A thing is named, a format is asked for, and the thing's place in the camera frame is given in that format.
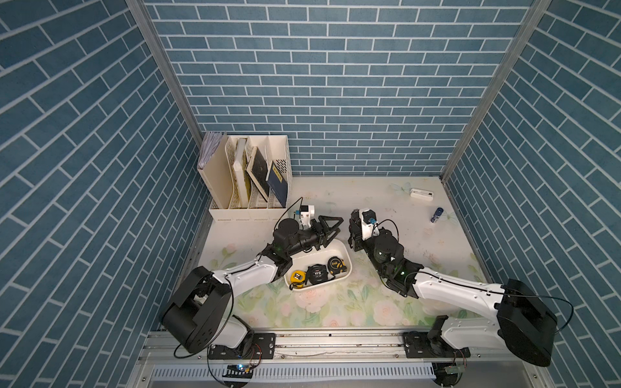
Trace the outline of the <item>black yellow tape measure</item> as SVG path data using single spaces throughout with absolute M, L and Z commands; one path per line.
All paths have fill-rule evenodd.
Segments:
M 328 260 L 327 269 L 333 276 L 337 276 L 348 271 L 348 267 L 345 265 L 344 260 L 336 256 L 333 256 Z

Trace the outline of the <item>black square tape measure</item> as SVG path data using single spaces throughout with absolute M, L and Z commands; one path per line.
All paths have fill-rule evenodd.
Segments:
M 323 284 L 328 281 L 328 269 L 325 264 L 315 264 L 307 269 L 308 282 L 312 286 Z

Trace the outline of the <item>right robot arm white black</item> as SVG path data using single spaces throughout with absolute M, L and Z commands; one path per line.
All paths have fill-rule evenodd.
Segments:
M 452 349 L 507 349 L 535 366 L 551 365 L 558 320 L 521 281 L 485 284 L 433 271 L 404 257 L 404 246 L 376 220 L 373 210 L 352 211 L 349 245 L 364 251 L 385 286 L 402 297 L 441 302 L 477 315 L 460 320 L 439 315 L 428 338 Z

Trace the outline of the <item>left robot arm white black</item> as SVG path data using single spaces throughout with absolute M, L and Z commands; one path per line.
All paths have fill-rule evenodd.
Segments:
M 320 216 L 303 230 L 293 218 L 286 218 L 273 231 L 273 242 L 252 262 L 214 272 L 194 268 L 161 310 L 160 323 L 190 356 L 213 346 L 231 349 L 239 357 L 247 355 L 254 331 L 233 315 L 235 299 L 285 276 L 295 255 L 328 247 L 343 222 L 343 218 Z

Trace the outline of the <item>white plastic storage box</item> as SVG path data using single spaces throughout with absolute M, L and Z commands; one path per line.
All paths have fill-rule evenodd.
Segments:
M 353 262 L 346 246 L 335 239 L 327 247 L 319 250 L 312 247 L 309 252 L 293 255 L 285 282 L 290 290 L 301 292 L 344 281 L 352 270 Z

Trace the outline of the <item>dark blue book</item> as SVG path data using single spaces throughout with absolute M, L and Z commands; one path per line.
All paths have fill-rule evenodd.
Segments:
M 289 186 L 285 176 L 281 173 L 278 165 L 272 162 L 269 170 L 266 182 L 278 200 L 279 204 L 283 207 L 287 207 Z

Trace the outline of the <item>white stapler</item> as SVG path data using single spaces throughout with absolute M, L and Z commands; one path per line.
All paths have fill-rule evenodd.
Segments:
M 417 200 L 433 201 L 434 193 L 423 189 L 410 189 L 410 197 Z

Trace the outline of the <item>black book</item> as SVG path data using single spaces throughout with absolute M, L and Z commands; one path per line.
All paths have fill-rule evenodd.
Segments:
M 268 166 L 265 157 L 256 146 L 252 148 L 246 171 L 253 184 L 255 184 L 259 194 L 265 201 L 268 201 L 270 190 L 267 183 Z

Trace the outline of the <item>beige desktop file organizer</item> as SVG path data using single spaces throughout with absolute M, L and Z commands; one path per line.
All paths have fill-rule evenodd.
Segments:
M 276 221 L 293 188 L 286 135 L 204 135 L 197 171 L 215 221 Z

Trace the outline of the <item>paper stack in organizer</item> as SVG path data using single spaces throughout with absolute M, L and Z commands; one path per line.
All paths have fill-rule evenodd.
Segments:
M 216 150 L 220 146 L 220 143 L 225 137 L 223 132 L 207 132 L 203 138 L 199 159 L 197 162 L 197 168 L 202 170 L 205 165 L 211 160 Z

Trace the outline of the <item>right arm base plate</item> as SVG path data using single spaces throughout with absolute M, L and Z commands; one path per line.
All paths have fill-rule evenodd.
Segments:
M 403 334 L 407 358 L 469 358 L 469 348 L 455 349 L 439 335 L 430 337 L 428 332 L 408 331 Z

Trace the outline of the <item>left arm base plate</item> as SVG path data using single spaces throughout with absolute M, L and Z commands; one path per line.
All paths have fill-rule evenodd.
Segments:
M 276 334 L 250 333 L 236 348 L 228 348 L 223 345 L 213 346 L 208 353 L 208 359 L 237 361 L 237 360 L 272 360 L 276 346 Z

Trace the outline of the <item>left corner aluminium post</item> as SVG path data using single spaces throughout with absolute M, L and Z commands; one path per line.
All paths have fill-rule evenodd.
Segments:
M 176 76 L 176 72 L 174 71 L 171 61 L 158 35 L 155 24 L 150 17 L 147 6 L 142 0 L 126 0 L 125 2 L 137 24 L 139 31 L 147 43 L 147 47 L 149 48 L 164 81 L 168 85 L 171 95 L 180 110 L 181 116 L 184 118 L 184 122 L 188 126 L 192 139 L 197 146 L 200 147 L 203 141 L 202 132 L 192 112 L 192 108 L 184 93 L 183 87 Z

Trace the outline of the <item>corner aluminium post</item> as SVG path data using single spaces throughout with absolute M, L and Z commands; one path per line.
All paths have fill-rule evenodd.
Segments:
M 510 42 L 504 57 L 492 77 L 492 80 L 486 87 L 480 103 L 473 111 L 470 121 L 464 127 L 461 138 L 456 143 L 454 151 L 449 157 L 446 166 L 441 171 L 440 179 L 443 186 L 446 187 L 448 185 L 450 177 L 452 176 L 455 168 L 457 168 L 459 160 L 461 160 L 469 143 L 477 133 L 483 119 L 488 114 L 494 100 L 498 96 L 501 88 L 504 86 L 510 72 L 514 69 L 520 54 L 526 47 L 550 4 L 551 0 L 535 0 L 530 5 L 529 10 L 525 14 L 524 20 L 522 21 L 514 39 Z
M 184 122 L 188 126 L 192 139 L 197 146 L 200 147 L 203 141 L 202 132 L 192 112 L 192 108 L 184 93 L 183 87 L 176 76 L 176 72 L 174 71 L 171 61 L 158 35 L 155 24 L 150 17 L 147 6 L 142 0 L 126 0 L 125 2 L 137 24 L 139 31 L 147 43 L 147 47 L 149 48 L 164 81 L 168 85 L 171 95 L 180 110 L 181 116 L 184 118 Z

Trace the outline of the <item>right corner aluminium post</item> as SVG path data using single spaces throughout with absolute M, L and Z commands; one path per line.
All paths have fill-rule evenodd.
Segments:
M 486 87 L 480 103 L 473 111 L 470 121 L 464 127 L 461 138 L 456 143 L 454 151 L 449 157 L 446 166 L 441 171 L 440 179 L 443 186 L 446 187 L 448 185 L 450 177 L 452 176 L 455 168 L 457 168 L 459 160 L 461 160 L 469 143 L 477 133 L 483 119 L 488 114 L 494 100 L 498 96 L 501 88 L 504 86 L 510 72 L 514 69 L 520 54 L 526 47 L 550 4 L 551 0 L 535 0 L 530 5 L 529 10 L 525 14 L 524 20 L 522 21 L 514 39 L 510 42 L 504 57 L 492 77 L 492 80 Z

